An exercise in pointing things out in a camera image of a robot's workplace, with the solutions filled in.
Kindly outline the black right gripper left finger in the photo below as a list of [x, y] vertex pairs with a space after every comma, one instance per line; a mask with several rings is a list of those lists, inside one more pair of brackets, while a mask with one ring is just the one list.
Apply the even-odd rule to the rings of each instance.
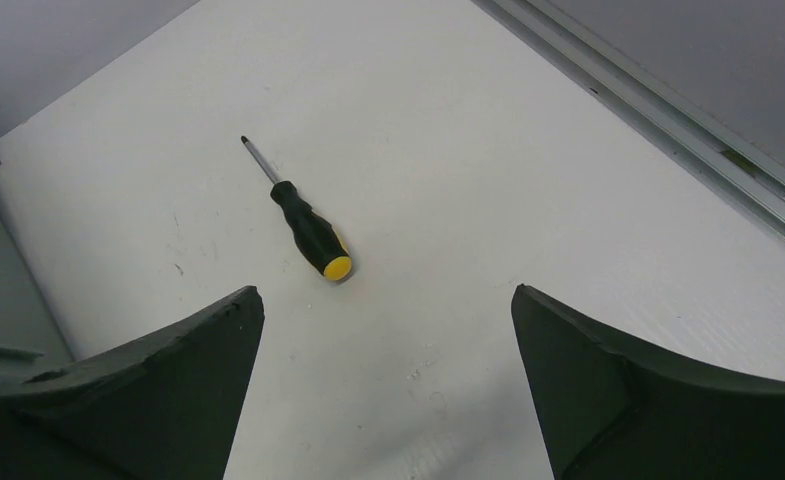
[[253, 286], [116, 348], [0, 382], [0, 479], [220, 479], [262, 337]]

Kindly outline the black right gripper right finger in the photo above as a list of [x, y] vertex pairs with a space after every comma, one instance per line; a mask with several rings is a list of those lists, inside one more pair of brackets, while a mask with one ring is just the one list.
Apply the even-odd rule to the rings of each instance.
[[785, 382], [665, 349], [527, 285], [511, 313], [558, 479], [785, 479]]

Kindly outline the black yellow screwdriver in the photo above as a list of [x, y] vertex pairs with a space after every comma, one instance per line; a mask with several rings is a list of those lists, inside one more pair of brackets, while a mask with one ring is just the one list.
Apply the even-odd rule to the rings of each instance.
[[315, 212], [292, 182], [279, 177], [247, 136], [241, 135], [240, 141], [272, 183], [270, 197], [280, 207], [302, 256], [326, 280], [336, 283], [346, 280], [354, 262], [343, 237]]

